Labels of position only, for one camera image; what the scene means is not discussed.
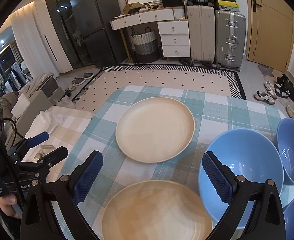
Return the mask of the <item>left hand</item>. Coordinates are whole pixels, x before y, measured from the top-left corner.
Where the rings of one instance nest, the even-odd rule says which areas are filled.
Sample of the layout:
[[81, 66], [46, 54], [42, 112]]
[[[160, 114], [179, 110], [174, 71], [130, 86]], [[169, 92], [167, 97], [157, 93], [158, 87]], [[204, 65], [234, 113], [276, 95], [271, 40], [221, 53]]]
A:
[[14, 210], [13, 206], [17, 204], [17, 198], [14, 194], [9, 193], [0, 197], [0, 209], [9, 217], [20, 219], [20, 216]]

